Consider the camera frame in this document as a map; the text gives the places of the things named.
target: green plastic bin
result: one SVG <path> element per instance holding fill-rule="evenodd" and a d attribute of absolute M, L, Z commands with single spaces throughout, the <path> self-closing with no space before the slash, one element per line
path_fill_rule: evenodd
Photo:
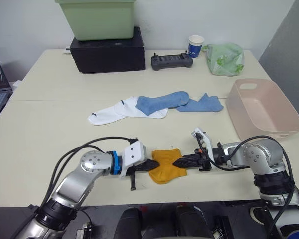
<path fill-rule="evenodd" d="M 55 0 L 79 41 L 133 37 L 135 0 Z"/>

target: white sock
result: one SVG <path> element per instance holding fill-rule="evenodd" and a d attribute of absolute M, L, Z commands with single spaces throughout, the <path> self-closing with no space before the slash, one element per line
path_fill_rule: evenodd
<path fill-rule="evenodd" d="M 123 116 L 148 117 L 148 118 L 156 118 L 156 119 L 164 118 L 167 115 L 168 108 L 156 111 L 148 116 L 145 115 L 142 111 L 140 111 L 135 107 L 138 98 L 139 98 L 138 96 L 131 96 L 126 100 L 117 102 L 114 105 L 115 112 Z"/>
<path fill-rule="evenodd" d="M 104 125 L 121 120 L 126 116 L 115 112 L 114 106 L 96 111 L 88 116 L 88 122 L 92 125 Z"/>

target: black box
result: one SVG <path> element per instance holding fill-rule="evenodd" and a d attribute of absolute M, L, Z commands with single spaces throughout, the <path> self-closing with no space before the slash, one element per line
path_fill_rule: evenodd
<path fill-rule="evenodd" d="M 144 44 L 137 26 L 131 39 L 78 41 L 74 38 L 71 54 L 82 73 L 145 69 Z"/>

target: pink plastic basket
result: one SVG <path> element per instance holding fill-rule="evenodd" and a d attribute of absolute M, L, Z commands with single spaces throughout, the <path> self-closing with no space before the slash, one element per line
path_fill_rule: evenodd
<path fill-rule="evenodd" d="M 226 105 L 241 140 L 259 135 L 284 138 L 299 132 L 297 111 L 271 80 L 236 80 Z"/>

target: sock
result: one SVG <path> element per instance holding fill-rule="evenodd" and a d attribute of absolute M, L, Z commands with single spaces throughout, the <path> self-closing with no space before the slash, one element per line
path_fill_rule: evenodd
<path fill-rule="evenodd" d="M 114 106 L 96 111 L 88 116 L 88 122 L 92 125 L 105 125 L 121 120 L 126 116 L 115 112 Z"/>
<path fill-rule="evenodd" d="M 139 96 L 135 107 L 148 116 L 161 109 L 185 105 L 188 100 L 189 95 L 185 91 L 178 91 L 156 98 Z"/>
<path fill-rule="evenodd" d="M 188 103 L 184 106 L 179 106 L 179 111 L 221 111 L 224 107 L 220 103 L 217 96 L 208 96 L 205 93 L 199 101 L 189 99 Z"/>
<path fill-rule="evenodd" d="M 168 108 L 155 111 L 150 115 L 145 115 L 142 111 L 135 107 L 137 101 L 137 96 L 131 96 L 126 100 L 119 101 L 114 105 L 114 110 L 116 113 L 123 115 L 123 116 L 130 116 L 130 117 L 149 117 L 149 118 L 156 118 L 161 119 L 167 115 Z"/>
<path fill-rule="evenodd" d="M 158 184 L 165 184 L 174 178 L 186 176 L 184 168 L 178 168 L 173 163 L 181 158 L 179 149 L 173 150 L 155 150 L 152 153 L 153 160 L 160 163 L 160 166 L 149 171 L 152 180 Z"/>

